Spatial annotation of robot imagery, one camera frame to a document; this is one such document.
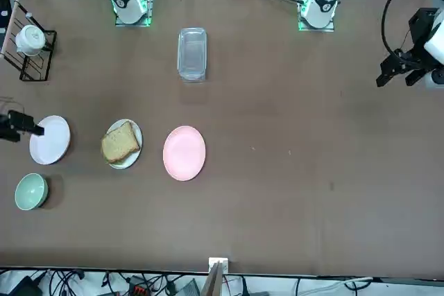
bread slice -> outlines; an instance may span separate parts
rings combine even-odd
[[[122,161],[138,150],[140,150],[139,143],[129,121],[107,133],[102,139],[102,155],[108,163]]]

brown table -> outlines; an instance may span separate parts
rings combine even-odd
[[[155,0],[145,29],[115,28],[106,0],[23,0],[59,32],[57,53],[48,83],[3,64],[0,96],[37,120],[66,117],[72,143],[40,166],[28,137],[0,142],[0,264],[205,271],[226,256],[231,272],[443,278],[444,94],[401,77],[376,88],[385,1],[342,0],[335,33],[300,33],[280,0]],[[426,2],[393,1],[393,48]],[[208,36],[201,85],[176,70],[190,26]],[[144,146],[117,171],[100,139],[121,118]],[[207,144],[186,183],[162,163],[182,124]],[[51,197],[21,212],[14,190],[30,172]]]

white cup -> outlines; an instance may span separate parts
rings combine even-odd
[[[32,24],[23,27],[15,37],[17,52],[33,57],[38,55],[44,47],[46,39],[44,33]]]

bowl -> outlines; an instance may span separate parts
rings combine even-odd
[[[30,173],[22,178],[15,189],[15,204],[22,211],[39,207],[48,196],[48,184],[37,173]]]

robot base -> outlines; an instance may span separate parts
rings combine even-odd
[[[314,28],[313,26],[310,26],[307,21],[302,17],[302,12],[305,11],[306,6],[298,4],[298,30],[299,31],[326,31],[329,33],[334,32],[334,15],[332,17],[332,20],[330,23],[325,26],[324,28]]]
[[[140,0],[141,6],[146,8],[146,14],[143,15],[139,21],[134,24],[125,24],[117,16],[116,4],[111,0],[114,13],[116,14],[116,27],[149,27],[153,18],[153,1],[154,0]]]

